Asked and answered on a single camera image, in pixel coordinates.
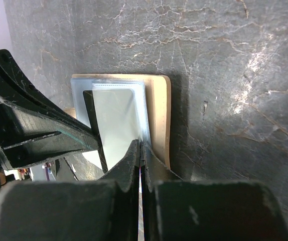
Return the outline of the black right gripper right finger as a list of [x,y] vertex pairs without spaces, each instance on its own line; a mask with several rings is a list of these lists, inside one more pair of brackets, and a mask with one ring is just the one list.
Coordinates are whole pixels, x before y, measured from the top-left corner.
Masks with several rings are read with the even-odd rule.
[[273,193],[258,181],[184,181],[140,145],[145,240],[288,240]]

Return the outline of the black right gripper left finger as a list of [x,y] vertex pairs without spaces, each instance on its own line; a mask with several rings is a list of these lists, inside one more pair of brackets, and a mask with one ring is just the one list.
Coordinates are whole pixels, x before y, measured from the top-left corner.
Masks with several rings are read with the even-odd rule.
[[140,144],[96,181],[12,182],[0,191],[0,240],[137,240]]

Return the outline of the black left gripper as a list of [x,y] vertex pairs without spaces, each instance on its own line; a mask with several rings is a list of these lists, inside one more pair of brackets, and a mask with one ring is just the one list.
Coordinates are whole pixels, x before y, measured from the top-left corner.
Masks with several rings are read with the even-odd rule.
[[97,150],[96,135],[45,97],[8,50],[0,50],[0,188],[15,181],[5,169],[27,168]]

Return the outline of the beige card holder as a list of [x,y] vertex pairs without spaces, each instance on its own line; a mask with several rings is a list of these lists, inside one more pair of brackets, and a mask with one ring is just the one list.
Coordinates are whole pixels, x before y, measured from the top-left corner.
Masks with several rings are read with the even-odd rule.
[[73,74],[73,78],[143,81],[152,148],[155,155],[170,168],[171,81],[166,75],[151,74]]

